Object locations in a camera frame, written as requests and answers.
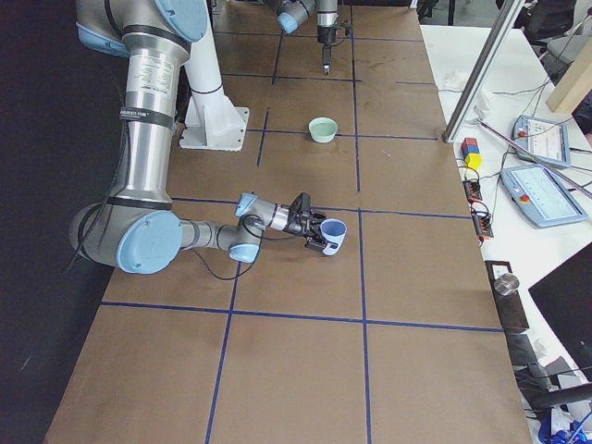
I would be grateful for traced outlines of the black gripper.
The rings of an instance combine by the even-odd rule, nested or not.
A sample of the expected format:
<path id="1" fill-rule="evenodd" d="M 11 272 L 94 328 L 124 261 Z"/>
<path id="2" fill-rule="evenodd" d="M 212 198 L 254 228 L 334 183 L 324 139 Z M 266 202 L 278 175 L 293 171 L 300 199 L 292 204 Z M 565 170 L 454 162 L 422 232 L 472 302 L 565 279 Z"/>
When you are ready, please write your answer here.
<path id="1" fill-rule="evenodd" d="M 311 196 L 300 193 L 288 208 L 288 219 L 284 232 L 306 237 L 305 247 L 322 252 L 327 247 L 327 240 L 319 234 L 319 225 L 327 218 L 323 212 L 311 208 Z"/>
<path id="2" fill-rule="evenodd" d="M 320 26 L 317 28 L 317 41 L 323 45 L 322 48 L 322 66 L 323 73 L 329 74 L 331 70 L 331 45 L 337 40 L 337 26 Z"/>

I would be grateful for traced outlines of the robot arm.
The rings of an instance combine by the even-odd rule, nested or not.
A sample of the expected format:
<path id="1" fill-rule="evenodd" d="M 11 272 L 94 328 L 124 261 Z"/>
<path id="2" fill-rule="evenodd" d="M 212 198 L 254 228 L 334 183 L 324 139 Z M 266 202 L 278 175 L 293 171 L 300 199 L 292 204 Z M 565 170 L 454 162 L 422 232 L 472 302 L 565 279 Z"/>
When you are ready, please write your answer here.
<path id="1" fill-rule="evenodd" d="M 322 67 L 325 75 L 331 70 L 332 47 L 337 40 L 339 12 L 337 0 L 270 0 L 264 5 L 271 7 L 280 28 L 293 33 L 310 17 L 316 16 L 317 41 L 322 47 Z"/>
<path id="2" fill-rule="evenodd" d="M 200 248 L 251 263 L 268 228 L 302 237 L 311 249 L 336 251 L 325 216 L 311 209 L 307 194 L 285 205 L 244 193 L 236 226 L 173 212 L 166 185 L 179 80 L 190 85 L 184 147 L 238 151 L 249 117 L 224 92 L 204 1 L 79 1 L 76 8 L 80 41 L 129 62 L 117 171 L 106 197 L 72 221 L 76 255 L 132 274 L 158 272 L 178 252 Z"/>

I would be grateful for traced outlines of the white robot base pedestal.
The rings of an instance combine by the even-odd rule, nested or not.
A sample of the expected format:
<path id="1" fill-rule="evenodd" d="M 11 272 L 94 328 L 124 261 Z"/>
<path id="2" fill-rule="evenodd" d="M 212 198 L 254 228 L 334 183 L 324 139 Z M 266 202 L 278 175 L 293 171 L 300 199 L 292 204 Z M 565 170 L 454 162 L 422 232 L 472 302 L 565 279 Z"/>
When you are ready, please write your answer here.
<path id="1" fill-rule="evenodd" d="M 237 152 L 242 148 L 249 110 L 225 94 L 205 1 L 180 1 L 180 32 L 191 39 L 185 63 L 191 99 L 179 144 L 185 149 Z"/>

